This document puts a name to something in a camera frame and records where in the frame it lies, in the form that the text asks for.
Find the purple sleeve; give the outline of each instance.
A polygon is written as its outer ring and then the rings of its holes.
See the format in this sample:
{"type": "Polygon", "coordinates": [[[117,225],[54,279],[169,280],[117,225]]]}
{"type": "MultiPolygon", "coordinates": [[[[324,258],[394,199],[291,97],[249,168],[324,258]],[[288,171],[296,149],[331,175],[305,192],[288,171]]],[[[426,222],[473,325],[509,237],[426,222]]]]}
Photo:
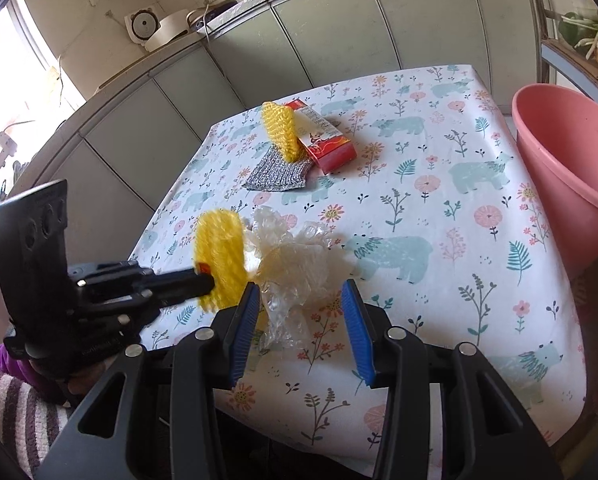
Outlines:
{"type": "Polygon", "coordinates": [[[8,355],[6,347],[0,345],[0,372],[17,377],[30,384],[45,399],[61,404],[64,396],[55,381],[46,379],[33,370],[28,361],[17,361],[8,355]]]}

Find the plastic bag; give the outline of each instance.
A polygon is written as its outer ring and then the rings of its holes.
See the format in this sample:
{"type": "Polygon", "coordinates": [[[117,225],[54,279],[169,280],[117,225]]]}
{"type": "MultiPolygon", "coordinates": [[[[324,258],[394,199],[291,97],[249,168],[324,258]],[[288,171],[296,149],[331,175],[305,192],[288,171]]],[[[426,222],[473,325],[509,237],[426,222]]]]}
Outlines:
{"type": "Polygon", "coordinates": [[[303,347],[310,342],[304,307],[327,304],[337,293],[329,282],[331,243],[325,224],[306,222],[293,235],[277,211],[267,206],[255,209],[245,230],[245,256],[268,314],[260,349],[272,344],[303,347]]]}

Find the floral tablecloth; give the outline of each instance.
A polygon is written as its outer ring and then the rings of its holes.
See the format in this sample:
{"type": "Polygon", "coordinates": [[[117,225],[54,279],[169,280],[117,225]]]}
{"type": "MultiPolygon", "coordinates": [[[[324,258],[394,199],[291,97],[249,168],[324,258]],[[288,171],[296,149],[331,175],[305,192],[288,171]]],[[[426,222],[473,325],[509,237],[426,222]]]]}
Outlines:
{"type": "MultiPolygon", "coordinates": [[[[301,92],[354,142],[358,158],[308,187],[249,192],[241,185],[269,147],[255,108],[215,124],[139,240],[132,258],[156,272],[191,264],[205,210],[242,216],[268,205],[290,228],[322,221],[341,283],[423,341],[479,346],[548,442],[578,418],[586,372],[567,276],[541,202],[503,116],[471,66],[367,76],[301,92]]],[[[247,372],[217,406],[298,449],[369,474],[386,391],[359,378],[339,301],[309,315],[306,348],[250,353],[247,372]]],[[[160,348],[209,325],[195,301],[142,333],[160,348]]],[[[433,402],[431,475],[441,465],[433,402]]]]}

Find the yellow sponge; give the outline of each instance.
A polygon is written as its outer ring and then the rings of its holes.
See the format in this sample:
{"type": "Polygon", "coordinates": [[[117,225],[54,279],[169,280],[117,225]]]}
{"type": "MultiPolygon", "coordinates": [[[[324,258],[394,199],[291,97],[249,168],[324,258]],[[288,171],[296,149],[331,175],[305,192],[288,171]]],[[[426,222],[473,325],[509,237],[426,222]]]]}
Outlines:
{"type": "Polygon", "coordinates": [[[265,102],[261,106],[261,117],[268,137],[278,147],[286,162],[296,162],[303,153],[297,139],[295,112],[292,108],[276,103],[265,102]]]}
{"type": "Polygon", "coordinates": [[[205,312],[239,304],[248,276],[243,256],[243,227],[236,212],[216,209],[199,217],[195,261],[209,266],[215,279],[212,292],[199,298],[205,312]]]}

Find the red box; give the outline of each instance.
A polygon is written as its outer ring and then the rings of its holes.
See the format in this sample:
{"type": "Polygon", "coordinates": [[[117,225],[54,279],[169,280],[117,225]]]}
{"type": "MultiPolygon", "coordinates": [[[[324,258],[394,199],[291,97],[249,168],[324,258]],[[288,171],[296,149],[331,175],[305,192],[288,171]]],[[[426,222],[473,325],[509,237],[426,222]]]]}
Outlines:
{"type": "Polygon", "coordinates": [[[324,174],[357,158],[349,139],[300,99],[286,104],[295,111],[297,137],[324,174]]]}

